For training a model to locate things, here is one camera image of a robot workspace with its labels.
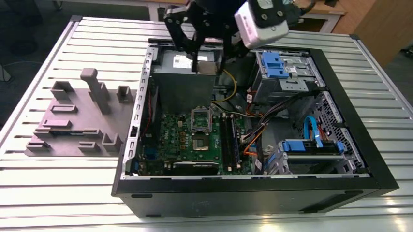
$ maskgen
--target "wooden cabinet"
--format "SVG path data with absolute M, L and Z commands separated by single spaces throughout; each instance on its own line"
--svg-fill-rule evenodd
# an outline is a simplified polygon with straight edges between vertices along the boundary
M 339 0 L 347 14 L 333 33 L 357 34 L 383 67 L 413 39 L 413 0 Z

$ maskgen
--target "motherboard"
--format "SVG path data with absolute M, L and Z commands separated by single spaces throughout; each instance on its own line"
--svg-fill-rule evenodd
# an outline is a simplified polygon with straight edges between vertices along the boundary
M 251 174 L 251 157 L 232 144 L 246 133 L 244 119 L 208 111 L 162 115 L 158 147 L 144 148 L 143 175 Z

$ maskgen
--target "metal slatted table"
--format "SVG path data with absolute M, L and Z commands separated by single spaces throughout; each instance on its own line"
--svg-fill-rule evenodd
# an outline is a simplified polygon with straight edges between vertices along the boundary
M 192 27 L 183 28 L 191 35 Z M 55 81 L 87 87 L 79 74 L 89 67 L 107 88 L 137 89 L 148 38 L 168 38 L 162 22 L 85 17 L 69 22 L 0 132 L 0 230 L 403 232 L 413 227 L 411 107 L 361 41 L 347 35 L 293 31 L 275 45 L 325 51 L 401 187 L 385 196 L 326 214 L 137 218 L 111 197 L 116 158 L 25 156 Z

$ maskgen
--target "table leg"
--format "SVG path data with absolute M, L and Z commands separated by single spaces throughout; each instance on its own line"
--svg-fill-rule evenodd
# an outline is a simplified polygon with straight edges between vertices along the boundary
M 150 11 L 150 20 L 158 22 L 158 7 L 155 5 L 148 5 L 148 11 Z
M 339 17 L 341 17 L 341 15 L 329 15 L 327 20 L 325 21 L 325 23 L 321 27 L 321 30 L 319 30 L 321 33 L 331 33 L 331 31 L 333 31 L 333 29 L 337 25 L 337 22 L 339 20 Z

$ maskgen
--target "ram slot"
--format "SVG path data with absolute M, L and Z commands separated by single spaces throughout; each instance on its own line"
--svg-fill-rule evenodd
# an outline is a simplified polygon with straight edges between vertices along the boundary
M 223 161 L 223 169 L 231 171 L 230 165 L 230 148 L 227 141 L 227 130 L 226 130 L 226 115 L 222 114 L 219 116 L 219 137 L 220 137 L 220 148 L 222 148 L 222 161 Z
M 236 128 L 235 128 L 235 119 L 234 119 L 234 115 L 230 116 L 228 118 L 228 123 L 231 126 L 231 144 L 232 144 L 232 149 L 231 149 L 231 155 L 234 157 L 234 167 L 238 168 L 238 164 L 239 164 L 239 150 L 238 150 L 238 137 L 236 137 Z

